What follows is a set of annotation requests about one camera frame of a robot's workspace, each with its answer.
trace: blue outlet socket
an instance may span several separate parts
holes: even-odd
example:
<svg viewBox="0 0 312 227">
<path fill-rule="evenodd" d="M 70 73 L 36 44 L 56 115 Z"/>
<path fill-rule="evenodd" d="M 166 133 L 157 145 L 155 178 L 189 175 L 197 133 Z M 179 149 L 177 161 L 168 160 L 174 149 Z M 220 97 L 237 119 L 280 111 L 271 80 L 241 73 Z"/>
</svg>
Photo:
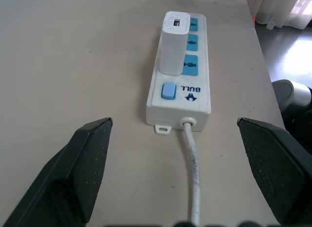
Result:
<svg viewBox="0 0 312 227">
<path fill-rule="evenodd" d="M 189 34 L 187 38 L 186 50 L 198 51 L 198 36 Z"/>
<path fill-rule="evenodd" d="M 182 75 L 198 76 L 197 55 L 185 55 Z"/>
<path fill-rule="evenodd" d="M 198 19 L 191 18 L 190 22 L 191 22 L 190 31 L 197 32 L 198 31 Z"/>
</svg>

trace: floor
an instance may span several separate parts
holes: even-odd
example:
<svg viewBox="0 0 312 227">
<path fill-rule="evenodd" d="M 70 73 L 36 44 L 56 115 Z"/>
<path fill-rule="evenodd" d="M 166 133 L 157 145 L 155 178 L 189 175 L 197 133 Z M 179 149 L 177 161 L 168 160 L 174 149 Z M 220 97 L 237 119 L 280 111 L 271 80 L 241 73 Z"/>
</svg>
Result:
<svg viewBox="0 0 312 227">
<path fill-rule="evenodd" d="M 288 79 L 312 87 L 312 28 L 255 26 L 271 81 Z"/>
</svg>

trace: power outlet socket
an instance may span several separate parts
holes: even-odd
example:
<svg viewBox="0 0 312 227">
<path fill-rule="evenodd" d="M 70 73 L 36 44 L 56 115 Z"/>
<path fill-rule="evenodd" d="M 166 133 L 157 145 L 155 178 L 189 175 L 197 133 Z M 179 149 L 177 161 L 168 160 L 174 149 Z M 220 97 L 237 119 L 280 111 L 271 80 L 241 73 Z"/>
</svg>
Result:
<svg viewBox="0 0 312 227">
<path fill-rule="evenodd" d="M 211 114 L 208 69 L 206 17 L 191 14 L 190 29 L 182 62 L 181 75 L 160 72 L 159 40 L 149 95 L 146 104 L 146 122 L 156 133 L 168 135 L 172 128 L 183 129 L 183 123 L 192 123 L 192 131 L 202 131 Z"/>
</svg>

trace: power switch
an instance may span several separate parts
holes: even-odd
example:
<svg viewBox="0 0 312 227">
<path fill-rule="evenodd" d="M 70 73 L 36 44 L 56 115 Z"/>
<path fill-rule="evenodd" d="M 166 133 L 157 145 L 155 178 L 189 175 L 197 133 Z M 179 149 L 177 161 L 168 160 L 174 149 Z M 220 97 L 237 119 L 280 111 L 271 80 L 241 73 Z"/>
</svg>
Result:
<svg viewBox="0 0 312 227">
<path fill-rule="evenodd" d="M 173 100 L 176 98 L 176 84 L 167 82 L 162 85 L 161 97 L 163 99 Z"/>
</svg>

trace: usb port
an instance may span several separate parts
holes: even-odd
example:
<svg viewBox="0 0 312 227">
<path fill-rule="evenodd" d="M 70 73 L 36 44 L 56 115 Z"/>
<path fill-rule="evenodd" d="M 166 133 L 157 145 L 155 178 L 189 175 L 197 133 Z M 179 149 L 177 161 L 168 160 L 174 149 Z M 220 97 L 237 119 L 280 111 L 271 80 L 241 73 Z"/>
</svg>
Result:
<svg viewBox="0 0 312 227">
<path fill-rule="evenodd" d="M 174 26 L 179 26 L 179 25 L 180 25 L 180 20 L 179 19 L 175 19 Z"/>
</svg>

